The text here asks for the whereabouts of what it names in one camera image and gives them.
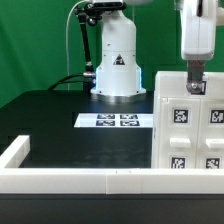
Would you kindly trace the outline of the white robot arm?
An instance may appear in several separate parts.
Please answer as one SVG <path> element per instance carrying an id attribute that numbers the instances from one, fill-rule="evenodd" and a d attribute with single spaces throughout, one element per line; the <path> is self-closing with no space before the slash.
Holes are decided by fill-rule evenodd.
<path id="1" fill-rule="evenodd" d="M 102 59 L 96 69 L 91 96 L 107 102 L 131 102 L 146 94 L 141 68 L 136 63 L 136 26 L 123 14 L 128 5 L 153 0 L 90 0 L 102 13 Z M 219 0 L 181 0 L 181 57 L 187 62 L 186 89 L 202 90 L 205 62 L 215 50 L 216 28 L 224 26 L 224 7 Z"/>

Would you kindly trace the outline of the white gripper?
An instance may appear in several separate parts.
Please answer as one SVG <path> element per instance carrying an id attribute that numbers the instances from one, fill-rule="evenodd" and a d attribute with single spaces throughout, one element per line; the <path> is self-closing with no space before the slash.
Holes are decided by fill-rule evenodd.
<path id="1" fill-rule="evenodd" d="M 204 61 L 213 58 L 216 9 L 216 0 L 183 0 L 183 7 L 180 12 L 181 56 L 188 61 L 186 88 L 189 93 L 198 94 L 201 92 Z"/>

